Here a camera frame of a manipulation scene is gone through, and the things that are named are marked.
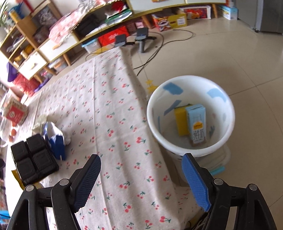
white drawer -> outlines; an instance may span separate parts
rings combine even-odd
[[[29,80],[46,64],[45,59],[38,52],[35,52],[19,68],[19,72]]]
[[[66,52],[67,49],[78,43],[78,39],[74,34],[70,34],[68,38],[56,49],[53,50],[53,47],[56,46],[56,43],[48,40],[42,47],[39,48],[40,52],[47,58],[48,61],[52,61],[58,56],[61,56]]]
[[[165,0],[160,2],[153,2],[151,0],[129,0],[129,1],[135,14],[148,10],[153,10],[160,7],[169,7],[179,4],[185,4],[185,0]]]

yellow star sticker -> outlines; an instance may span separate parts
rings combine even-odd
[[[150,86],[152,82],[152,80],[147,80],[145,83]]]
[[[158,86],[150,86],[150,87],[147,88],[147,90],[148,90],[149,93],[153,93],[157,89],[157,87]]]

blue carton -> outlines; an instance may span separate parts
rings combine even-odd
[[[229,20],[238,19],[238,9],[235,7],[227,7],[225,5],[218,5],[219,14]]]
[[[206,143],[206,115],[202,104],[186,107],[192,147]]]

orange fruit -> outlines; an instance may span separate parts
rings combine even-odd
[[[11,130],[11,135],[12,135],[12,136],[15,136],[16,134],[17,134],[17,131],[16,131],[15,129],[12,129],[12,130]]]
[[[14,141],[14,138],[12,136],[9,136],[9,141],[10,142],[13,142]]]

white tablecloth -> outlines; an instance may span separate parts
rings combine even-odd
[[[184,229],[200,209],[188,187],[170,179],[146,120],[145,92],[127,48],[115,48],[75,68],[44,89],[29,105],[16,141],[31,136],[35,119],[48,115],[71,135],[67,160],[42,185],[55,185],[82,168],[91,154],[101,157],[101,172],[84,208],[76,213],[84,230]],[[6,188],[10,214],[21,190],[7,156]],[[56,228],[48,209],[51,229]]]

